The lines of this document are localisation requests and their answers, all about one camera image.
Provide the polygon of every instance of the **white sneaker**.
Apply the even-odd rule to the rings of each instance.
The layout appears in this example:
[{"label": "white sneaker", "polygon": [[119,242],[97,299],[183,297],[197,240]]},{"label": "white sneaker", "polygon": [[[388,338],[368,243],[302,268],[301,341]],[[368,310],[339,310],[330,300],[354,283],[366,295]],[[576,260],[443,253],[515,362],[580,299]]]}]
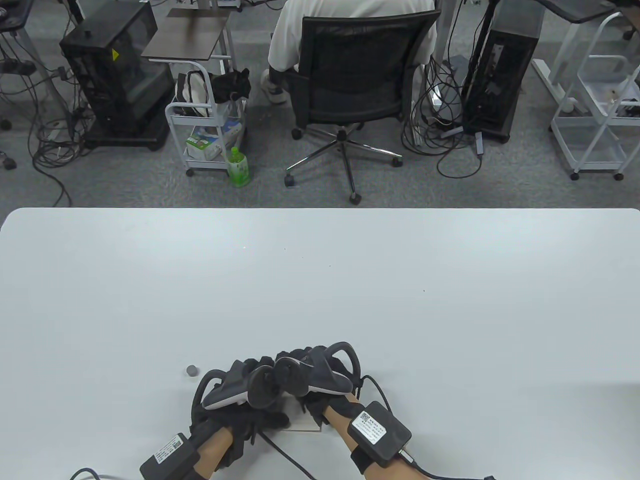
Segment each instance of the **white sneaker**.
[{"label": "white sneaker", "polygon": [[287,101],[287,94],[284,90],[282,90],[282,87],[271,83],[271,81],[269,80],[268,68],[262,72],[262,76],[260,77],[260,88],[262,88],[264,94],[274,105],[279,105]]}]

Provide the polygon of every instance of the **black computer case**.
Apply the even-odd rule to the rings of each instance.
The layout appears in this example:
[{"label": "black computer case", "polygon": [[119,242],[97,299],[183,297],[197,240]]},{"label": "black computer case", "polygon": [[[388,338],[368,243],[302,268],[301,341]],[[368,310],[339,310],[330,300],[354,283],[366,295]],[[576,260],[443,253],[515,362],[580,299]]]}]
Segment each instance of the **black computer case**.
[{"label": "black computer case", "polygon": [[168,65],[141,54],[157,31],[149,2],[108,1],[61,42],[101,130],[143,134],[173,91]]},{"label": "black computer case", "polygon": [[509,139],[520,85],[538,44],[544,13],[535,0],[499,3],[465,97],[464,118],[470,130]]}]

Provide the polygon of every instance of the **green bottle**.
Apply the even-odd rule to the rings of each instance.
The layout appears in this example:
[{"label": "green bottle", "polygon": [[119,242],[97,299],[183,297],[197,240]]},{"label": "green bottle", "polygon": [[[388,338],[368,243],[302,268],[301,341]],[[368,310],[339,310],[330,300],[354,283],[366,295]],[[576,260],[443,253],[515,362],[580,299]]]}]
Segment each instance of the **green bottle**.
[{"label": "green bottle", "polygon": [[227,171],[234,187],[244,187],[251,181],[249,163],[237,147],[231,148],[231,155],[227,156]]}]

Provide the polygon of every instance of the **person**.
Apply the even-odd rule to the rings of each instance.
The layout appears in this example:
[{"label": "person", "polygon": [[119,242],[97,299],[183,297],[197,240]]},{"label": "person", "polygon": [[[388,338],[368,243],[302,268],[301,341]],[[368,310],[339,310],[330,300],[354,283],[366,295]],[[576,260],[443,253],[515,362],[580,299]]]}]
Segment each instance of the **person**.
[{"label": "person", "polygon": [[[295,68],[300,61],[304,17],[390,17],[434,9],[434,0],[287,0],[271,37],[269,68],[262,73],[260,87],[272,104],[287,101],[282,85],[283,72]],[[420,46],[417,59],[423,65],[429,63],[436,35],[434,25]]]},{"label": "person", "polygon": [[[303,360],[303,355],[306,351],[308,349],[294,350],[286,353],[286,355]],[[265,357],[260,363],[254,360],[252,368],[265,364],[264,359]],[[332,358],[330,365],[332,370],[348,377],[352,381],[354,388],[355,386],[362,386],[362,380],[355,378],[339,359]],[[298,401],[319,425],[328,424],[333,427],[344,441],[349,453],[353,453],[358,444],[348,433],[351,418],[349,418],[347,412],[363,408],[353,394],[336,396],[311,392],[299,397]],[[191,431],[193,436],[198,435],[198,429],[204,426],[206,422],[213,421],[216,423],[216,427],[208,430],[204,429],[207,432],[208,440],[198,448],[200,458],[193,469],[184,476],[183,480],[210,479],[219,468],[229,467],[243,455],[242,444],[245,441],[251,440],[253,442],[255,434],[260,434],[263,429],[282,429],[286,427],[289,419],[283,412],[259,410],[252,408],[248,403],[244,403],[242,405],[233,404],[208,412],[200,410],[195,415],[192,412],[192,420]],[[355,464],[353,468],[355,472],[358,472]],[[365,480],[431,480],[400,459],[392,460],[385,468],[375,462],[371,462],[364,467],[362,473]]]}]

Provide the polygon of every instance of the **bag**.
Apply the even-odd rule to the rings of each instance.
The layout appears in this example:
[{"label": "bag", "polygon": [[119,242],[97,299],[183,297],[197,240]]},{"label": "bag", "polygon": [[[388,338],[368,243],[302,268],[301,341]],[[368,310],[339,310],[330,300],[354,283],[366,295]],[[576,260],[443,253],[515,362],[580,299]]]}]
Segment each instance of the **bag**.
[{"label": "bag", "polygon": [[[242,72],[229,72],[224,75],[209,74],[213,99],[217,104],[226,103],[229,100],[248,98],[251,92],[249,82],[249,69]],[[175,97],[180,102],[209,103],[209,92],[200,70],[191,70],[186,74],[179,74],[175,83]],[[211,116],[208,108],[183,108],[187,116]]]}]

